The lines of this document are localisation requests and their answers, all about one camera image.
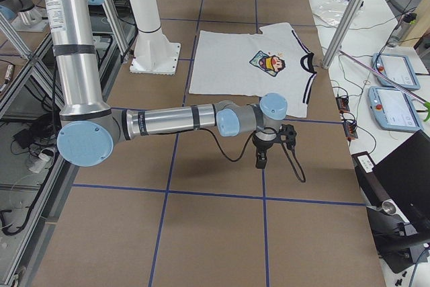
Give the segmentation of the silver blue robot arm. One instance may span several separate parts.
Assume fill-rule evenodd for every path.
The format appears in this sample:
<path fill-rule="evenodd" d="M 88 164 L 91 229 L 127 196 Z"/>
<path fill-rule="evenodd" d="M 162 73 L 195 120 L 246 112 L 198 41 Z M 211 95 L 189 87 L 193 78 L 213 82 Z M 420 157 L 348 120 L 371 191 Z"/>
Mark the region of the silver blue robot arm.
<path fill-rule="evenodd" d="M 65 102 L 56 145 L 68 162 L 90 167 L 105 161 L 119 142 L 213 126 L 222 136 L 249 133 L 258 168 L 265 166 L 267 150 L 283 143 L 287 103 L 276 93 L 246 106 L 222 101 L 162 110 L 112 109 L 101 93 L 89 0 L 44 1 Z"/>

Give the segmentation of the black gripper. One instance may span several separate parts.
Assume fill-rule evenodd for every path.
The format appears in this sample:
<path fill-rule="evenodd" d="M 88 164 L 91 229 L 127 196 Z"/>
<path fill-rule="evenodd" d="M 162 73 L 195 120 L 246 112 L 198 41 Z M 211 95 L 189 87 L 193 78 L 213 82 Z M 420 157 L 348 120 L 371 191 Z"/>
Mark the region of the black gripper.
<path fill-rule="evenodd" d="M 265 169 L 267 165 L 267 151 L 277 142 L 276 133 L 257 132 L 253 135 L 252 141 L 256 147 L 256 168 Z"/>

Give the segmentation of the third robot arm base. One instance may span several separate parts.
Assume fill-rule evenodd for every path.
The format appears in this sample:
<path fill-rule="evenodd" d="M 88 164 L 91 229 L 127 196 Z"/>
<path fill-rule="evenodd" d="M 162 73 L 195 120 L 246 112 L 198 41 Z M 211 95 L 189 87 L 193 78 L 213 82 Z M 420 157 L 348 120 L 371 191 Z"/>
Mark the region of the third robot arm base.
<path fill-rule="evenodd" d="M 27 28 L 36 26 L 43 20 L 32 0 L 1 0 L 1 14 L 8 21 L 20 18 Z"/>

